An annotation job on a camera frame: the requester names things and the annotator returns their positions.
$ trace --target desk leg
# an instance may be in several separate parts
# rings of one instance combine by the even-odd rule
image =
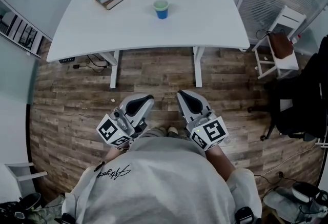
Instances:
[[[106,61],[108,61],[112,66],[117,65],[117,59],[115,59],[115,53],[114,56],[112,56],[111,53],[99,53]]]
[[[116,88],[118,58],[119,58],[119,50],[117,50],[117,51],[114,52],[114,59],[116,60],[117,64],[116,64],[116,66],[112,66],[112,74],[111,74],[110,88]]]
[[[201,68],[200,68],[200,59],[204,53],[205,47],[194,46],[194,64],[195,64],[195,78],[196,78],[196,87],[202,87],[201,83]]]

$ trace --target blue cup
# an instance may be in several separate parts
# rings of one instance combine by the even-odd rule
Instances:
[[[166,0],[157,0],[154,2],[153,7],[159,19],[168,17],[169,3]]]

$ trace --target foot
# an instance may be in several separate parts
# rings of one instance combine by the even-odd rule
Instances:
[[[164,127],[160,127],[159,130],[163,132],[164,136],[167,135],[167,131]]]
[[[178,134],[178,130],[175,127],[169,127],[168,133],[170,133],[170,132],[174,132],[174,133]]]

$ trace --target desk top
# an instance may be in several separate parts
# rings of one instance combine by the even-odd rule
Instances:
[[[233,0],[167,0],[166,19],[157,18],[154,1],[124,0],[107,11],[95,0],[72,0],[47,61],[137,48],[250,46]]]

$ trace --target floor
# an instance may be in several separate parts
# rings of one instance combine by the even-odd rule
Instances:
[[[220,145],[236,167],[265,174],[271,182],[276,182],[278,172],[283,171],[288,178],[316,183],[323,151],[317,146],[307,151],[314,142],[279,136],[276,130],[270,139],[260,141],[270,117],[261,112],[249,114],[247,107],[267,103],[263,84],[272,77],[257,79],[252,52],[207,49],[201,64],[203,87],[195,88],[191,48],[125,51],[121,54],[117,88],[110,90],[110,68],[97,73],[101,68],[95,72],[85,66],[85,57],[68,64],[47,63],[49,47],[49,41],[42,45],[30,118],[33,162],[36,170],[48,171],[38,181],[47,201],[61,192],[69,192],[86,167],[102,161],[109,146],[95,129],[102,117],[126,96],[136,92],[152,94],[155,105],[149,126],[173,125],[183,133],[185,123],[175,99],[179,89],[202,94],[216,114],[222,115],[230,136]],[[270,60],[265,52],[260,50],[260,58]],[[309,60],[297,57],[302,67]],[[76,63],[83,67],[73,69]],[[256,183],[261,197],[274,187],[261,177],[256,178]],[[283,180],[280,185],[288,187],[292,183]]]

